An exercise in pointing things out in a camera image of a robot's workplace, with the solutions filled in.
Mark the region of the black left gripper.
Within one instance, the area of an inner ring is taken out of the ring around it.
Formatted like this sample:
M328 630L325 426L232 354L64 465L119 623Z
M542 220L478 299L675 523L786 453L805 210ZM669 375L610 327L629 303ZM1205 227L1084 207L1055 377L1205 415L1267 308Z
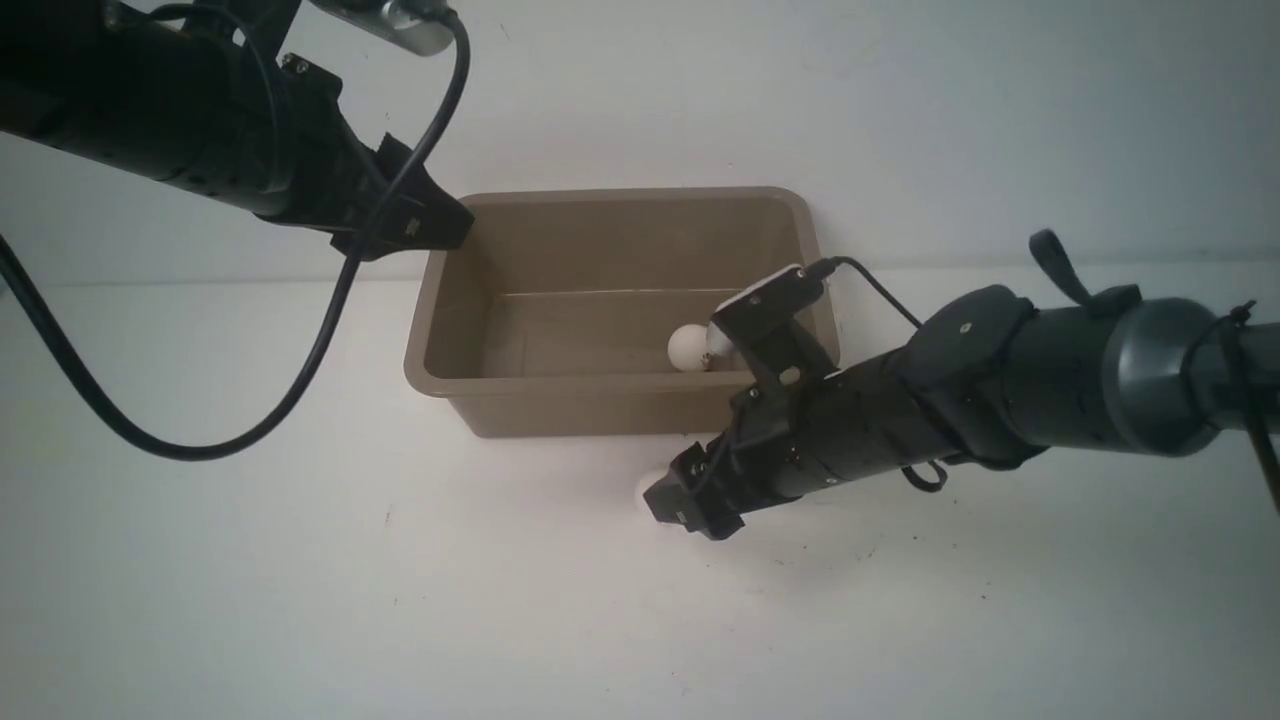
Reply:
M411 147L390 135L371 149L339 109L338 76L294 54L275 65L284 114L242 115L230 168L230 205L288 227L325 231L347 259L374 263L397 252L454 251L475 215L445 192ZM375 231L365 232L390 182L406 169Z

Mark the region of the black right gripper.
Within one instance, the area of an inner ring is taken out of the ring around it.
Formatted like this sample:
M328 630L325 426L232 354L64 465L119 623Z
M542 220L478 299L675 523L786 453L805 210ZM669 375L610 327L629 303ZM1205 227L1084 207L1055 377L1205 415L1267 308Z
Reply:
M669 469L677 524L719 542L755 511L851 480L851 411L837 386L813 386L786 404L741 397L730 425Z

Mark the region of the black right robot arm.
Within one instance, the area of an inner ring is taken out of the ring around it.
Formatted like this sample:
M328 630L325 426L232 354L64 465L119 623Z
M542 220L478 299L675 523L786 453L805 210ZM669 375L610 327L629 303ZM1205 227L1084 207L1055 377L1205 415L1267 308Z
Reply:
M887 471L936 493L954 465L1011 471L1056 447L1185 457L1228 429L1248 434L1277 493L1276 324L1254 324L1249 304L1217 315L1134 284L1093 293L1052 231L1029 249L1069 306L992 284L845 369L797 314L851 258L786 266L722 304L709 347L753 383L721 434L644 489L654 519L724 541L750 512Z

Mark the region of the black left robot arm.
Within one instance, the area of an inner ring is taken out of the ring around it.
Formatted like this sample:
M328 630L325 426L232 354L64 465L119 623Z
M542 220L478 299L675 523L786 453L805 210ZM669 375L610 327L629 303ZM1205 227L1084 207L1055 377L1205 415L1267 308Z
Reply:
M326 232L366 263L458 249L475 218L385 135L361 143L342 79L282 45L297 1L3 4L3 131Z

